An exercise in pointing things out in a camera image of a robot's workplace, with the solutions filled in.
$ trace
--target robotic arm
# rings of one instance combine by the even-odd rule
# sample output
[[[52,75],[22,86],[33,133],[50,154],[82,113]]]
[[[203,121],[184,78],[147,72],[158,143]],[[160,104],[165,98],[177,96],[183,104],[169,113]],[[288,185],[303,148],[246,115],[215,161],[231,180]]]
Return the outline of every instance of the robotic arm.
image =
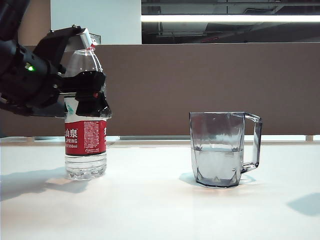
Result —
[[[86,49],[91,38],[86,28],[73,25],[50,31],[34,51],[16,40],[18,28],[30,0],[0,0],[0,108],[24,116],[39,116],[36,109],[46,109],[59,95],[75,96],[79,116],[110,117],[111,110],[102,87],[102,72],[81,72],[62,77],[60,64],[64,52]],[[63,117],[64,110],[47,117]]]

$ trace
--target plastic water bottle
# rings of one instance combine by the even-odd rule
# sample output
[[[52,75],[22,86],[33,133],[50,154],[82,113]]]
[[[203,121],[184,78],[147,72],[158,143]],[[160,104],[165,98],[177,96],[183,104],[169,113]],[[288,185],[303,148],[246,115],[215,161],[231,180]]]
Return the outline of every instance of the plastic water bottle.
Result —
[[[76,50],[65,76],[74,77],[85,71],[102,72],[94,50],[94,45]],[[88,180],[102,176],[107,166],[107,118],[77,115],[78,101],[74,97],[65,96],[64,104],[65,168],[69,179]]]

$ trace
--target ceiling light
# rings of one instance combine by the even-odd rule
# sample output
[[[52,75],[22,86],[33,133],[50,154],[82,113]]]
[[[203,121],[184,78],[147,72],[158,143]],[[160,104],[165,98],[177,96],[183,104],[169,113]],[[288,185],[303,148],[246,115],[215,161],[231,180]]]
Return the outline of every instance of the ceiling light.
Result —
[[[141,22],[167,23],[319,23],[320,15],[142,15]]]

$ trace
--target gray partition panel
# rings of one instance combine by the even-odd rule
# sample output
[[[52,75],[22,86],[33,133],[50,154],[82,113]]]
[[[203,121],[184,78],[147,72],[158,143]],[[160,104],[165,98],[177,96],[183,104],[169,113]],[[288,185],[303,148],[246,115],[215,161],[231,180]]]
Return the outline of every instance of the gray partition panel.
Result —
[[[108,134],[188,135],[189,112],[202,111],[259,115],[263,134],[319,134],[319,51],[320,43],[101,45]],[[7,136],[64,134],[62,119],[4,111],[1,127]]]

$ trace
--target clear glass cup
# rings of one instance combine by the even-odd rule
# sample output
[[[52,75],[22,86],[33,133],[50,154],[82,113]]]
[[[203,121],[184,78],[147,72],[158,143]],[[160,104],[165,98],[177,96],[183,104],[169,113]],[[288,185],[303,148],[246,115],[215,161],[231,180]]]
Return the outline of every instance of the clear glass cup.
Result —
[[[190,112],[191,161],[197,183],[234,187],[259,166],[262,119],[246,112]],[[245,119],[254,121],[253,159],[244,162]]]

